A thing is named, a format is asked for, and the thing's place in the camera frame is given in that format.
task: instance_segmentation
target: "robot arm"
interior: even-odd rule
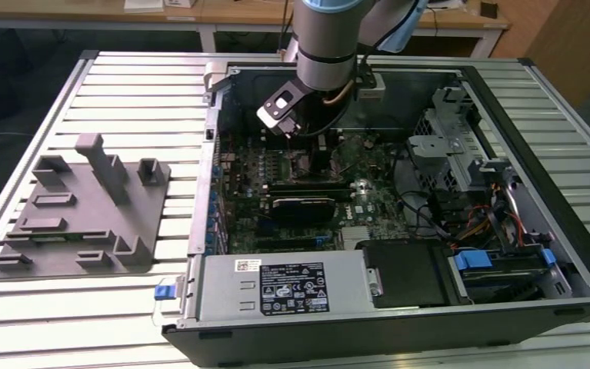
[[[276,135],[299,134],[295,107],[303,100],[317,111],[335,108],[347,98],[356,74],[356,43],[400,51],[426,5],[427,0],[295,0],[296,79],[256,112]]]

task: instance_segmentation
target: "sticker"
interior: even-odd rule
[[[506,28],[507,25],[498,25],[498,24],[492,24],[492,23],[486,23],[483,25],[483,28]]]
[[[260,267],[260,259],[235,260],[235,271],[257,271],[259,267]]]
[[[321,313],[329,310],[323,263],[260,266],[260,260],[256,261],[263,315]]]
[[[196,21],[195,17],[167,17],[167,21],[187,21],[193,22]]]

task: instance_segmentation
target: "motherboard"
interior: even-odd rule
[[[229,254],[344,250],[356,232],[363,239],[408,237],[392,186],[399,147],[365,132],[333,139],[333,149],[313,154],[287,141],[284,148],[255,138],[223,141]],[[321,170],[309,170],[312,155]]]

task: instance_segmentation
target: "cardboard box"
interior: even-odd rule
[[[164,0],[164,5],[179,6],[181,8],[192,8],[196,0]]]

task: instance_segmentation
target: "paper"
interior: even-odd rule
[[[122,11],[125,13],[161,12],[161,0],[125,0]]]

